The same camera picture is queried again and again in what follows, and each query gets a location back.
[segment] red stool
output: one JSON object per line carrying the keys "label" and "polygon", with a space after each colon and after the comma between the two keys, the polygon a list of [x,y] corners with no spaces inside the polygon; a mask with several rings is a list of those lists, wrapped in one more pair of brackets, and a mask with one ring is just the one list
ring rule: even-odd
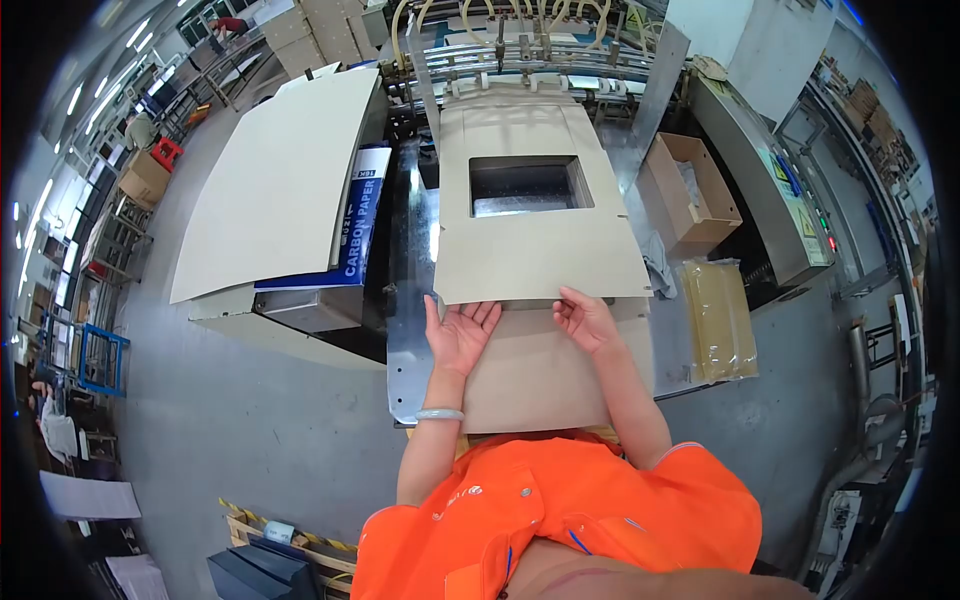
{"label": "red stool", "polygon": [[183,154],[183,148],[173,143],[168,137],[161,137],[154,148],[150,151],[150,156],[159,162],[168,173],[174,172],[174,159]]}

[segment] cloth rag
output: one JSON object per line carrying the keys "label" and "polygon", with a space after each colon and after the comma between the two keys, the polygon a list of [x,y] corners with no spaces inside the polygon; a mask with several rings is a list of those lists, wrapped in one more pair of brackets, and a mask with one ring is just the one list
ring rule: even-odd
{"label": "cloth rag", "polygon": [[640,251],[643,253],[643,262],[647,266],[653,291],[659,292],[668,300],[676,298],[677,286],[673,280],[673,270],[666,263],[666,249],[660,234],[652,231],[646,241],[640,244]]}

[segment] metal rack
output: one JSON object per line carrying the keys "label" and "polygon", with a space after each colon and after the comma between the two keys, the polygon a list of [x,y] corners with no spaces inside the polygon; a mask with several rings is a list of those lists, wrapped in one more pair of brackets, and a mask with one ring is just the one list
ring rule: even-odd
{"label": "metal rack", "polygon": [[113,285],[139,281],[132,263],[154,242],[144,229],[148,219],[148,211],[121,194],[119,202],[108,204],[94,224],[84,246],[81,269]]}

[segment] hand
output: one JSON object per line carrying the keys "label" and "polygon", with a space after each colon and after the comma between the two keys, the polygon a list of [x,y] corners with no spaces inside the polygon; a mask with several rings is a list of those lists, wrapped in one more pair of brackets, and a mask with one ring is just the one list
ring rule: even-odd
{"label": "hand", "polygon": [[447,369],[466,377],[480,359],[490,334],[500,320],[500,302],[451,304],[440,321],[437,304],[423,297],[426,306],[426,341],[433,351],[434,369]]}
{"label": "hand", "polygon": [[553,303],[553,320],[591,356],[604,347],[622,344],[610,309],[602,299],[573,288],[560,288],[563,300]]}

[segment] orange polo shirt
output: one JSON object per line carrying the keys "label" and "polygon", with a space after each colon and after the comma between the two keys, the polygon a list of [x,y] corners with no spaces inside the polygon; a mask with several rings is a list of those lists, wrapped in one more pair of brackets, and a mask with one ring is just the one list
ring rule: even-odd
{"label": "orange polo shirt", "polygon": [[392,506],[364,525],[351,596],[492,600],[534,536],[654,572],[747,573],[760,509],[694,442],[636,470],[616,444],[582,431],[474,447],[418,508]]}

